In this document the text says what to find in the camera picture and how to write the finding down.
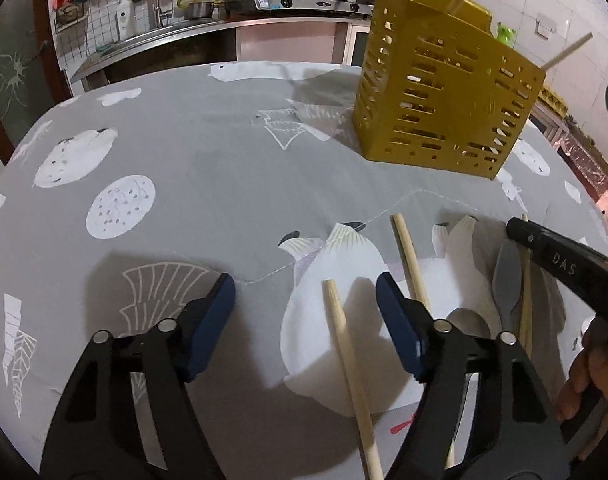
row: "perforated metal basket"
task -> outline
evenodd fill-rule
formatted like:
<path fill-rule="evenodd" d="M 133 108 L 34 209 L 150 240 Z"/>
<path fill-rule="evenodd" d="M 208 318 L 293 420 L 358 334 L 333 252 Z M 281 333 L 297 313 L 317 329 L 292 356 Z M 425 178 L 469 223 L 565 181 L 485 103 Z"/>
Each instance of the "perforated metal basket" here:
<path fill-rule="evenodd" d="M 490 33 L 467 0 L 376 0 L 353 123 L 370 160 L 494 178 L 545 72 Z"/>

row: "red mark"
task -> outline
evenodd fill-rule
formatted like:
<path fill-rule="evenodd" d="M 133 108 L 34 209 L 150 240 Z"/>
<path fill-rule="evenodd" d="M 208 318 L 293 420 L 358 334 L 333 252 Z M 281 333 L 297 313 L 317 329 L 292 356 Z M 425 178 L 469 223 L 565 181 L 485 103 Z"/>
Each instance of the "red mark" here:
<path fill-rule="evenodd" d="M 408 420 L 406 422 L 402 422 L 402 424 L 398 424 L 396 426 L 393 426 L 390 429 L 390 434 L 392 434 L 392 435 L 398 434 L 400 431 L 404 430 L 405 427 L 410 426 L 413 423 L 413 419 L 414 418 L 415 418 L 415 413 L 411 417 L 411 420 Z"/>

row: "spatula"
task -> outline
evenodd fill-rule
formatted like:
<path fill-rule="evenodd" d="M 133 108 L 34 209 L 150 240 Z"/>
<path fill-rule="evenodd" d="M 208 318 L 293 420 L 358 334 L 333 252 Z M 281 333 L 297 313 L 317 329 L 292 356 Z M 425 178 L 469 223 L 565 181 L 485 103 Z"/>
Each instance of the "spatula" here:
<path fill-rule="evenodd" d="M 513 332 L 511 313 L 522 292 L 520 250 L 512 240 L 504 240 L 493 273 L 493 299 L 502 320 L 502 330 Z"/>

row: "silver bolt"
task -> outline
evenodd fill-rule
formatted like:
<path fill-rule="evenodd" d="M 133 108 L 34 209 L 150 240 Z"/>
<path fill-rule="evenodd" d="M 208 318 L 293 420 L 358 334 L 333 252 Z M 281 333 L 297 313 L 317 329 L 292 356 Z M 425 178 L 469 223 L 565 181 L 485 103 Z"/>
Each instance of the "silver bolt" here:
<path fill-rule="evenodd" d="M 101 345 L 108 341 L 110 334 L 106 330 L 99 330 L 93 334 L 93 342 Z"/>
<path fill-rule="evenodd" d="M 453 325 L 445 319 L 438 319 L 433 323 L 433 328 L 436 329 L 437 332 L 447 334 L 453 329 Z"/>
<path fill-rule="evenodd" d="M 507 345 L 514 345 L 517 343 L 517 338 L 511 332 L 502 332 L 500 334 L 500 339 L 502 340 L 502 343 Z"/>
<path fill-rule="evenodd" d="M 173 330 L 175 330 L 175 327 L 177 326 L 177 323 L 175 322 L 175 319 L 163 319 L 162 321 L 160 321 L 158 323 L 158 329 L 160 332 L 172 332 Z"/>

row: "white bottle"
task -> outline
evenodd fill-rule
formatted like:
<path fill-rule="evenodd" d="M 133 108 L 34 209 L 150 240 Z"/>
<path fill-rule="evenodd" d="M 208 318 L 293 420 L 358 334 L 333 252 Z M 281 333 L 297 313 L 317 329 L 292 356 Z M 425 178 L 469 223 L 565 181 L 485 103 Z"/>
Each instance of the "white bottle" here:
<path fill-rule="evenodd" d="M 115 11 L 117 34 L 120 41 L 128 40 L 136 34 L 135 5 L 130 0 L 120 0 Z"/>

